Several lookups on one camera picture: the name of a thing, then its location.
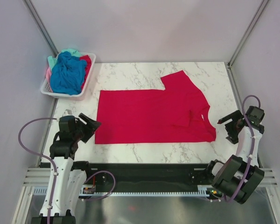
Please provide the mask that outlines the white plastic laundry basket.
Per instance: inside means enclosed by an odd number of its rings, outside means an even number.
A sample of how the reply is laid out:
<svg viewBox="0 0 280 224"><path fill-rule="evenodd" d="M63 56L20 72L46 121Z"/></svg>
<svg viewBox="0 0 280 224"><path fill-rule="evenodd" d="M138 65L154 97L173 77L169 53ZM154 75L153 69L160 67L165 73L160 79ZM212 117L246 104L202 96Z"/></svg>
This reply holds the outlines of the white plastic laundry basket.
<svg viewBox="0 0 280 224"><path fill-rule="evenodd" d="M89 57L91 58L92 60L92 65L91 65L91 68L90 68L90 71L88 73L87 76L84 77L84 82L82 84L82 92L78 95L68 95L68 94L60 94L60 93L54 93L50 87L50 82L48 82L46 80L46 78L44 79L44 82L41 86L41 93L42 94L45 94L45 95L49 95L49 96L52 96L54 98L68 98L68 99L73 99L73 100L80 100L86 90L86 87L87 87L87 84L90 80L90 77L91 77L91 73L92 73L92 70L93 70L93 67L94 67L94 63L96 61L96 55L93 54L93 53L80 53L79 51L77 50L74 50L74 49L65 49L63 50L62 52L65 52L65 51L68 51L70 52L73 56L76 56L76 57L81 57L83 55L89 55ZM56 62L57 62L57 58L58 58L59 54L53 58L52 56L49 56L48 57L48 63L49 63L49 67L50 69L52 70L53 67L55 66Z"/></svg>

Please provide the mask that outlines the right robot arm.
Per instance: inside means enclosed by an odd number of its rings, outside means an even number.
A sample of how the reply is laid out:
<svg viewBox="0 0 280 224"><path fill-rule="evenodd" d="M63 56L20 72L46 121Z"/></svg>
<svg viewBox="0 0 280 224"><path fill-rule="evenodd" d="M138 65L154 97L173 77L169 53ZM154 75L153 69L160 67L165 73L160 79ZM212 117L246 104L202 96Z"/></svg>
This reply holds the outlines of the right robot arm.
<svg viewBox="0 0 280 224"><path fill-rule="evenodd" d="M257 159L259 142L264 133L261 124L265 112L250 106L242 114L237 110L218 120L226 122L227 140L237 144L236 154L225 162L212 161L204 172L204 178L212 187L239 204L247 201L264 178L265 172L259 168Z"/></svg>

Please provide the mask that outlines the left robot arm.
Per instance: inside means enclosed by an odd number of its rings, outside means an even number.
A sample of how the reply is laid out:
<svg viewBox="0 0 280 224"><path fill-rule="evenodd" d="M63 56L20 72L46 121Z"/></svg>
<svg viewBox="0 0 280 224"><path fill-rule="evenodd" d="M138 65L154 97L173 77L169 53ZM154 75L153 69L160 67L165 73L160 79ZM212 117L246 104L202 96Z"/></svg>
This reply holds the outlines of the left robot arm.
<svg viewBox="0 0 280 224"><path fill-rule="evenodd" d="M80 113L78 117L61 117L58 126L49 149L51 166L47 193L39 216L31 219L33 224L74 224L82 185L93 179L93 172L86 168L88 162L78 162L74 166L74 158L78 143L86 143L101 123Z"/></svg>

